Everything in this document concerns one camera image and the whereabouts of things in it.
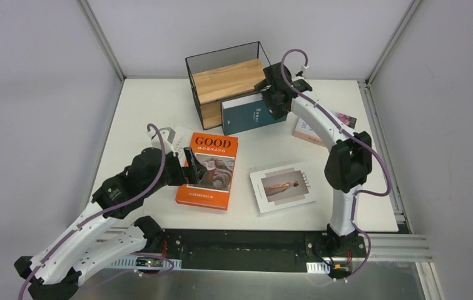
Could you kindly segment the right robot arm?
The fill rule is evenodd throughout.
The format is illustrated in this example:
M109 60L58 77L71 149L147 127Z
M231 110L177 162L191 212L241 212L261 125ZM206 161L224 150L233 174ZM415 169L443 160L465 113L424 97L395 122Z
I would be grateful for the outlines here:
M305 121L328 149L324 175L333 189L332 217L327 226L327 250L342 256L350 250L358 233L353 223L357 193L372 172L372 140L340 122L313 95L303 78L292 80L281 63L263 69L265 78L255 85L270 115L280 119L294 113Z

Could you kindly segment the orange Good Morning book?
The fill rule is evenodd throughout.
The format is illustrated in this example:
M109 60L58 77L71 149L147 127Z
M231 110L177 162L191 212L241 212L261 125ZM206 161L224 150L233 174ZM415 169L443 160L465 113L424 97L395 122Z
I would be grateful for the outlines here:
M238 152L238 138L194 132L191 149L206 173L196 184L178 188L178 204L226 211Z

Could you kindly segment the teal Humor book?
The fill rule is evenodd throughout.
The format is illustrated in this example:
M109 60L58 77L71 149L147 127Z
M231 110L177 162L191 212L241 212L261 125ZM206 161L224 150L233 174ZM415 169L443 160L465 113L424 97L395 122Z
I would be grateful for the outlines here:
M261 94L226 100L221 104L222 129L226 136L284 122L286 119L286 116L274 119Z

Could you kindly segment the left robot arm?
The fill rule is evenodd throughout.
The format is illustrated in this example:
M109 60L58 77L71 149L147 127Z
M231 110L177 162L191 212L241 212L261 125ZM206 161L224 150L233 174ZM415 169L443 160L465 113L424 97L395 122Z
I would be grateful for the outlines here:
M70 299L87 279L117 259L142 250L159 250L163 230L150 216L138 218L97 248L89 246L159 189L199 183L214 169L207 162L199 162L190 147L184 154L186 166L175 152L149 147L122 172L105 180L80 217L53 245L36 256L21 256L14 263L25 280L18 298L28 292L33 299Z

